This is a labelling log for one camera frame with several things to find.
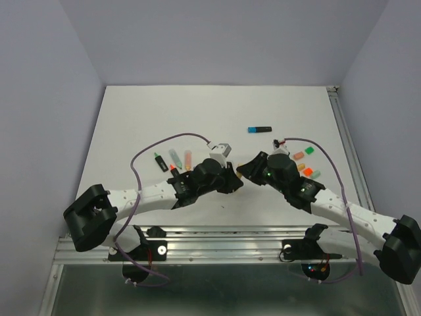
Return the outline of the yellow pastel highlighter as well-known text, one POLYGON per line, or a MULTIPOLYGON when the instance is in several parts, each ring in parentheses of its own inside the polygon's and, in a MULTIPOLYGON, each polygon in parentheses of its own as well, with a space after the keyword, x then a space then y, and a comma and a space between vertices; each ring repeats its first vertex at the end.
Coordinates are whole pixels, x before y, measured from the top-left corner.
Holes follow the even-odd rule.
MULTIPOLYGON (((241 166, 243 165, 243 163, 239 163, 238 165, 237 165, 237 168, 240 168, 241 166)), ((238 171, 238 170, 236 170, 236 175, 237 175, 237 177, 239 178, 239 179, 241 179, 242 178, 242 174, 238 171)))

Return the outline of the green highlighter cap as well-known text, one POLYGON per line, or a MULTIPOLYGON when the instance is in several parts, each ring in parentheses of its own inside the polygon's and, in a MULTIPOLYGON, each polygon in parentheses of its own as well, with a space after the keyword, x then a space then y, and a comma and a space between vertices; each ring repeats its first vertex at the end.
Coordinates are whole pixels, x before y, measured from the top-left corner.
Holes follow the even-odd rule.
POLYGON ((305 149, 305 153, 308 154, 308 155, 310 155, 313 152, 314 152, 314 148, 313 147, 308 147, 308 148, 305 149))

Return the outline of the orange pastel highlighter cap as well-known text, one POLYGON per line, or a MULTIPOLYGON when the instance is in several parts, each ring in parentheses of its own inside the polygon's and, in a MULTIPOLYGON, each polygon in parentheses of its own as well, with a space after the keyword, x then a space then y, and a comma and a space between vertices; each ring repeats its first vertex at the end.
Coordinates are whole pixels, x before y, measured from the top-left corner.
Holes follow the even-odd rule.
POLYGON ((300 160, 304 157, 304 153, 302 151, 293 155, 294 160, 300 160))

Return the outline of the mint highlighter cap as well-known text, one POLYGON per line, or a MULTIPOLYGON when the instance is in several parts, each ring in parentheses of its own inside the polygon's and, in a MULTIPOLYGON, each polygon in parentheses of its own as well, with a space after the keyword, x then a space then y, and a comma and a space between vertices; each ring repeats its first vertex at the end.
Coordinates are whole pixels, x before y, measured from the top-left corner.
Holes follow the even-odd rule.
POLYGON ((316 178, 318 178, 320 175, 321 175, 321 172, 320 172, 320 171, 314 171, 314 172, 310 175, 310 177, 311 177, 312 179, 316 179, 316 178))

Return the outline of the orange highlighter black body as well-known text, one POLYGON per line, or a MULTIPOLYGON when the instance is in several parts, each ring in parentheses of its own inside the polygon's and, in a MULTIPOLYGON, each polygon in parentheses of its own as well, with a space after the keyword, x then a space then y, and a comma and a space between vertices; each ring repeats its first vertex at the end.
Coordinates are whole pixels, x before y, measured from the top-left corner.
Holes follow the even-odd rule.
POLYGON ((174 165, 170 165, 170 172, 174 178, 180 175, 180 173, 178 172, 178 168, 174 165))

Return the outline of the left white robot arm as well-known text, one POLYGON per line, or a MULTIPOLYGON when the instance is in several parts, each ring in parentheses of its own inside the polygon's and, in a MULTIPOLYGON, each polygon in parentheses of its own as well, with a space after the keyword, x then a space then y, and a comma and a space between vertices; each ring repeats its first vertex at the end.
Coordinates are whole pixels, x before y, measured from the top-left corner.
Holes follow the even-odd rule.
POLYGON ((187 207, 205 194, 232 194, 243 186, 231 163, 222 167, 211 158, 192 171, 172 169, 171 174, 168 180, 136 190, 106 190, 101 184, 89 187, 63 213, 76 251, 107 246, 122 249, 131 259, 140 259, 147 244, 140 239, 139 230, 123 224, 123 219, 187 207))

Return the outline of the orange pastel highlighter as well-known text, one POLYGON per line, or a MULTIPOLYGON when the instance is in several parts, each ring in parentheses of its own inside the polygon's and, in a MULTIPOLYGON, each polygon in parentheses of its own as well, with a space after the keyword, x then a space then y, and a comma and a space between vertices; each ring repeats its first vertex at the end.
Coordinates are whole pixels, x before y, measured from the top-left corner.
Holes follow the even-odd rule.
POLYGON ((184 165, 187 171, 191 170, 192 167, 192 153, 190 150, 186 150, 184 153, 184 165))

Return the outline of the green highlighter black body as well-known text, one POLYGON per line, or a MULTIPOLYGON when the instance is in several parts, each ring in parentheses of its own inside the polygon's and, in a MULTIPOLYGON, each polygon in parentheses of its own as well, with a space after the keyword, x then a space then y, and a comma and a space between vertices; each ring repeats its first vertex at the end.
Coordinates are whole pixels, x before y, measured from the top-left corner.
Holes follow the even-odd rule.
POLYGON ((157 162, 157 165, 160 167, 162 172, 167 172, 169 170, 167 164, 165 163, 165 161, 164 161, 164 159, 162 158, 161 155, 154 152, 154 158, 155 158, 155 161, 157 162))

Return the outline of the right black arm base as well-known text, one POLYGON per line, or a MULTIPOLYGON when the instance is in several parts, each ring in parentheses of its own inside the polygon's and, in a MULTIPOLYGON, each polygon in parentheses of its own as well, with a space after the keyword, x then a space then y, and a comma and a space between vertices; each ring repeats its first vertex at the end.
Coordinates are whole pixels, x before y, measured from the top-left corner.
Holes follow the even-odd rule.
POLYGON ((282 241, 282 249, 278 258, 283 263, 294 261, 314 261, 314 263, 302 263, 304 275, 318 282, 326 281, 330 275, 330 260, 341 259, 342 255, 329 253, 317 244, 321 234, 328 229, 325 224, 315 224, 308 228, 302 239, 289 239, 282 241))

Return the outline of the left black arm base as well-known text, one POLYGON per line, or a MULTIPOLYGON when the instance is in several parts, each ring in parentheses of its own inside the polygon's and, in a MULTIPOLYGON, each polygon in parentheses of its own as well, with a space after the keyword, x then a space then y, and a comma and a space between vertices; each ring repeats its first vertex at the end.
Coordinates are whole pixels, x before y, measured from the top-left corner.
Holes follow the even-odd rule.
POLYGON ((170 282, 167 276, 153 272, 153 264, 164 262, 167 258, 166 232, 158 226, 148 228, 146 234, 139 226, 134 228, 140 244, 125 255, 118 248, 110 248, 108 260, 122 263, 122 276, 126 284, 149 288, 167 285, 170 282))

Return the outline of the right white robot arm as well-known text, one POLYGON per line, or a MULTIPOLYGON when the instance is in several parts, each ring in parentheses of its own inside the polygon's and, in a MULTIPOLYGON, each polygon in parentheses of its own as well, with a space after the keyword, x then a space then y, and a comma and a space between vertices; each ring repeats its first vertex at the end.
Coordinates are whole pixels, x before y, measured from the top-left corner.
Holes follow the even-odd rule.
POLYGON ((314 224, 303 238, 286 243, 283 259, 360 259, 401 284, 413 283, 420 271, 420 227, 413 218, 396 219, 349 203, 321 183, 301 176, 295 162, 283 153, 261 152, 237 171, 256 185, 273 187, 292 207, 341 227, 314 224))

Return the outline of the mint pastel highlighter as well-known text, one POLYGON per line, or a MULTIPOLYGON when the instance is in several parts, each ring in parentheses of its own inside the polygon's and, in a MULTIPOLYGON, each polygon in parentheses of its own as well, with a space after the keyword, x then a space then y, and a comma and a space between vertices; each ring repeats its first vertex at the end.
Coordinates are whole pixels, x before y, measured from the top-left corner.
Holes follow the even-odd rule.
POLYGON ((176 150, 175 149, 169 149, 168 152, 169 152, 169 155, 170 155, 171 159, 173 160, 174 164, 179 169, 183 169, 182 161, 181 161, 179 155, 177 154, 176 150))

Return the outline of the blue highlighter black body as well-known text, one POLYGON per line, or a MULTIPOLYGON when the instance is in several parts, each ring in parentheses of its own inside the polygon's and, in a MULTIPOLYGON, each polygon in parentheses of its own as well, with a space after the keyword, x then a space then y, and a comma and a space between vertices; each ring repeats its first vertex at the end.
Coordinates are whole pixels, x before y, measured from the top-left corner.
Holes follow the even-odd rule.
POLYGON ((250 134, 265 133, 265 132, 271 132, 271 131, 272 131, 271 126, 250 126, 247 128, 247 132, 250 134))

